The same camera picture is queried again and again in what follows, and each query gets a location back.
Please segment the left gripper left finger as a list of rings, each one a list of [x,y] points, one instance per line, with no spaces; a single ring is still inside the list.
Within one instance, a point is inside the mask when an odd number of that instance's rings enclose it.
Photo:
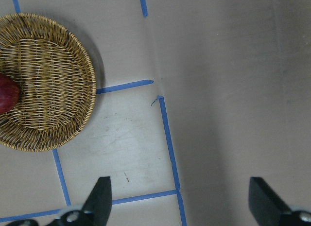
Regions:
[[[100,177],[79,210],[71,210],[52,221],[53,226],[105,226],[112,209],[109,176]]]

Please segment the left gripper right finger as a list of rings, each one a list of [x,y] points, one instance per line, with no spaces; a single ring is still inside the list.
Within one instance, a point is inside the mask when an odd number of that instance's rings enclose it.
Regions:
[[[309,226],[311,213],[292,210],[261,177],[249,180],[248,206],[259,226]]]

